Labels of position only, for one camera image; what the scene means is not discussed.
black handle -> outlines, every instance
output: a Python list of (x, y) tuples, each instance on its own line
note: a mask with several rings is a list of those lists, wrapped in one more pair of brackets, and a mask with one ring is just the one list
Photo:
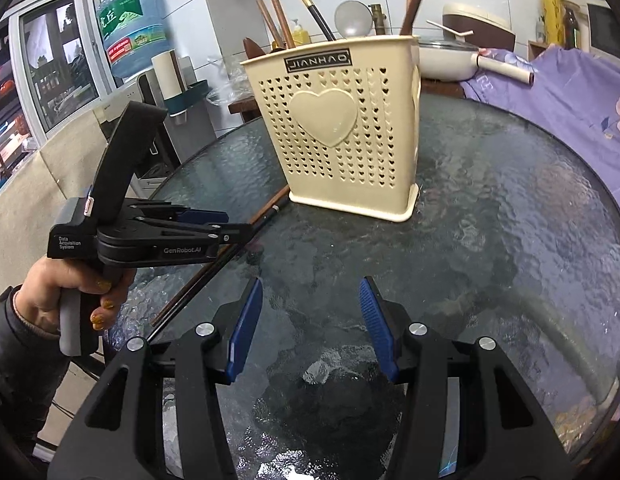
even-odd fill
[[(104, 267), (100, 262), (88, 263), (90, 267), (112, 282), (119, 283), (122, 269)], [(90, 314), (100, 304), (96, 294), (85, 294), (76, 288), (65, 288), (59, 300), (59, 348), (64, 355), (76, 357), (94, 354), (99, 347), (99, 332), (92, 328)]]

black sleeve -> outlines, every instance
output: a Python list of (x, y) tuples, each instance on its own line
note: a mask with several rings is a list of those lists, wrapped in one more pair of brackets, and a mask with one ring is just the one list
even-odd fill
[(18, 290), (0, 296), (0, 418), (21, 450), (30, 455), (70, 359), (58, 337), (31, 330), (12, 308)]

round table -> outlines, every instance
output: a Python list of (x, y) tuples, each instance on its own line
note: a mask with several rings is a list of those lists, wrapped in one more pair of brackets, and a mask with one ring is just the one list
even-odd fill
[[(219, 387), (239, 478), (381, 478), (405, 394), (376, 364), (357, 292), (366, 275), (445, 337), (496, 339), (574, 460), (608, 424), (620, 399), (620, 213), (597, 176), (518, 117), (423, 95), (416, 180), (421, 195), (404, 223), (290, 203), (250, 257), (227, 264), (162, 333), (180, 336), (237, 300), (252, 276), (263, 281), (245, 370)], [(245, 222), (283, 186), (255, 120), (154, 198)], [(197, 269), (141, 269), (111, 343), (147, 336)], [(170, 388), (168, 455), (177, 445)]]

pot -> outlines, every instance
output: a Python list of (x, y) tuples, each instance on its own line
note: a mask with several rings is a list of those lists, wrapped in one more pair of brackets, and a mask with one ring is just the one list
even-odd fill
[(477, 46), (463, 41), (419, 38), (419, 59), (421, 76), (427, 79), (465, 81), (482, 68), (529, 86), (534, 83), (534, 72), (481, 56)]

purple cloth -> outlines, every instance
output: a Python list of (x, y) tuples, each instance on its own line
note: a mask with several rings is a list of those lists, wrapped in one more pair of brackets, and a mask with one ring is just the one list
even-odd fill
[(565, 142), (620, 206), (620, 67), (560, 47), (532, 63), (505, 50), (492, 49), (488, 56), (534, 70), (534, 86), (480, 70), (461, 83), (465, 96), (519, 115)]

